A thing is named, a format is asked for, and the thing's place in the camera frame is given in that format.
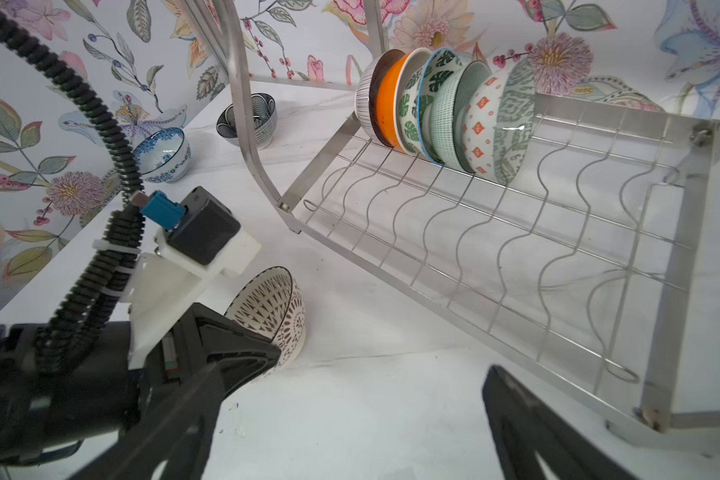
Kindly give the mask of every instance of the wire rack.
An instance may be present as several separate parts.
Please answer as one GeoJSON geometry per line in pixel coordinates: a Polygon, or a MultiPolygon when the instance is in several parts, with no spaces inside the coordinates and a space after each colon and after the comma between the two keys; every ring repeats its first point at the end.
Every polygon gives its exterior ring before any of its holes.
{"type": "Polygon", "coordinates": [[[661,115],[649,134],[539,112],[510,186],[352,134],[294,209],[327,242],[622,412],[643,373],[687,154],[661,115]]]}

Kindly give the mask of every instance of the white zip tie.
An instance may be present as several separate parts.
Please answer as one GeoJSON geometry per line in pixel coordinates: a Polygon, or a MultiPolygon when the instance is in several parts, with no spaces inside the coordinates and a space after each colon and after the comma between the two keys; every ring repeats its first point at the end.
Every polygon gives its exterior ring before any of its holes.
{"type": "Polygon", "coordinates": [[[111,250],[113,252],[120,252],[121,254],[138,255],[141,253],[141,250],[139,250],[138,248],[133,248],[132,246],[111,244],[101,238],[94,240],[94,248],[96,250],[111,250]]]}
{"type": "Polygon", "coordinates": [[[110,289],[106,288],[105,286],[102,286],[101,290],[99,290],[99,292],[101,292],[105,295],[115,296],[117,298],[120,298],[120,296],[123,295],[123,292],[117,292],[115,290],[110,290],[110,289]]]}

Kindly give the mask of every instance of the orange bowl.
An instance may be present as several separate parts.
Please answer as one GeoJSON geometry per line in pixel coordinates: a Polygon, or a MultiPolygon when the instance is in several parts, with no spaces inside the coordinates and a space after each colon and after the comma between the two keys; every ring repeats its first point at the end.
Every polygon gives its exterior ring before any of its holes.
{"type": "Polygon", "coordinates": [[[398,136],[394,132],[394,122],[397,118],[394,114],[394,92],[398,86],[400,72],[403,70],[405,59],[408,55],[397,60],[393,66],[387,70],[384,80],[376,93],[376,123],[382,131],[384,140],[389,142],[393,147],[400,148],[398,136]]]}

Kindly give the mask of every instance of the brown patterned bowl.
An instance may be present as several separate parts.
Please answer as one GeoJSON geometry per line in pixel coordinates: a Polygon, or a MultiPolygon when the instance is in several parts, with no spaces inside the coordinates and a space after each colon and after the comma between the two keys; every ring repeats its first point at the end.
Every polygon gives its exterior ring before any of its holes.
{"type": "Polygon", "coordinates": [[[282,353],[276,369],[288,365],[302,350],[304,315],[302,291],[284,266],[273,266],[256,275],[224,312],[226,318],[279,347],[282,353]]]}

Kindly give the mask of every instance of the blue and white bowl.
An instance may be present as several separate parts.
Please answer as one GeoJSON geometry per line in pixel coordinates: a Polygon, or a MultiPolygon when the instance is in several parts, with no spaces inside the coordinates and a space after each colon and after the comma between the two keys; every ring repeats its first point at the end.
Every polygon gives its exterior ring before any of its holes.
{"type": "Polygon", "coordinates": [[[191,156],[190,142],[177,127],[160,130],[134,149],[141,177],[154,184],[182,178],[190,167],[191,156]]]}

